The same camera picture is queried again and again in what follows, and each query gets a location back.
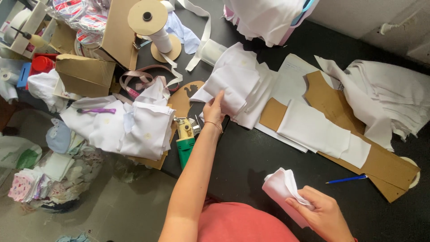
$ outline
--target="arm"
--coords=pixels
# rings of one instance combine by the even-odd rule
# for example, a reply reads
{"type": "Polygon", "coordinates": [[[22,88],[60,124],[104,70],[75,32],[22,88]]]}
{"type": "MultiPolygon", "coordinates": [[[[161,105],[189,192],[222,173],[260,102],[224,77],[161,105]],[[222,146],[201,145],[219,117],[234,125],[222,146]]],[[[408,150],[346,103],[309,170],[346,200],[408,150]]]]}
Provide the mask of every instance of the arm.
{"type": "Polygon", "coordinates": [[[354,242],[342,212],[332,197],[310,187],[297,190],[300,196],[310,201],[315,210],[311,211],[296,199],[287,198],[285,202],[299,212],[311,228],[327,242],[354,242]]]}
{"type": "Polygon", "coordinates": [[[193,151],[170,197],[166,220],[159,242],[197,241],[197,228],[208,189],[218,137],[221,134],[221,91],[203,108],[207,123],[197,139],[193,151]]]}

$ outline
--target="coral shirt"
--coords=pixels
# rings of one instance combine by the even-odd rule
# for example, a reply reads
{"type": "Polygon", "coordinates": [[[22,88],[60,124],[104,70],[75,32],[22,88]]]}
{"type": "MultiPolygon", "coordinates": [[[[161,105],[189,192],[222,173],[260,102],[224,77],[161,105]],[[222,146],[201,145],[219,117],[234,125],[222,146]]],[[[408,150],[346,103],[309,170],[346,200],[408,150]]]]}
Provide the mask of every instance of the coral shirt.
{"type": "Polygon", "coordinates": [[[199,242],[299,242],[279,219],[237,202],[212,203],[200,215],[199,242]]]}

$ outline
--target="red bottle cap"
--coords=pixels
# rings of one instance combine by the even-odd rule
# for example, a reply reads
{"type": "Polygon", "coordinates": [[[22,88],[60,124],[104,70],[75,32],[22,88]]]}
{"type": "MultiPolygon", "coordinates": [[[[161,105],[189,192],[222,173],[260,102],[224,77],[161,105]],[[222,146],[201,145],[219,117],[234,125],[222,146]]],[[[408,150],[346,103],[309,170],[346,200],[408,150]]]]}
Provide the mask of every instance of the red bottle cap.
{"type": "Polygon", "coordinates": [[[54,68],[54,62],[48,57],[38,56],[33,59],[31,64],[36,71],[48,73],[54,68]]]}

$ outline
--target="person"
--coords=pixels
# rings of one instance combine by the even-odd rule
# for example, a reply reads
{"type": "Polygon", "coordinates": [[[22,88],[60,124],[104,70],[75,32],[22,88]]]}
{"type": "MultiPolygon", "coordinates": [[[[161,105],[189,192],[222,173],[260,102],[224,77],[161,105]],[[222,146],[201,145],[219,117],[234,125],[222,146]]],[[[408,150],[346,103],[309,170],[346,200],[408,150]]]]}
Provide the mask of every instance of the person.
{"type": "MultiPolygon", "coordinates": [[[[298,242],[277,218],[249,205],[212,203],[203,207],[224,114],[221,91],[203,108],[205,125],[180,175],[169,201],[159,242],[298,242]]],[[[336,201],[305,186],[298,193],[316,209],[310,211],[296,199],[286,203],[297,210],[312,229],[328,242],[354,242],[336,201]]]]}

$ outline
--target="blue fabric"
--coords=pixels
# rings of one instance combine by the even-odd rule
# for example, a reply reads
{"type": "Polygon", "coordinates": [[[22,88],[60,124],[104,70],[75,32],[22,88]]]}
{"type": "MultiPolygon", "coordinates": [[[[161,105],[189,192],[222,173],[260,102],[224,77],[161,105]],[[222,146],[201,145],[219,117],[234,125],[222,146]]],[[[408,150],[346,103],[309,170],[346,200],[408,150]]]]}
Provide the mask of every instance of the blue fabric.
{"type": "Polygon", "coordinates": [[[46,143],[51,150],[64,154],[70,146],[71,130],[59,119],[53,118],[51,122],[54,127],[50,128],[46,133],[46,143]]]}
{"type": "Polygon", "coordinates": [[[88,236],[85,234],[85,232],[83,232],[76,238],[72,238],[71,236],[63,236],[57,239],[56,242],[91,242],[91,241],[88,239],[88,236]]]}
{"type": "Polygon", "coordinates": [[[194,54],[199,48],[200,39],[189,28],[182,25],[175,12],[169,12],[164,29],[167,33],[175,35],[184,44],[185,53],[194,54]]]}

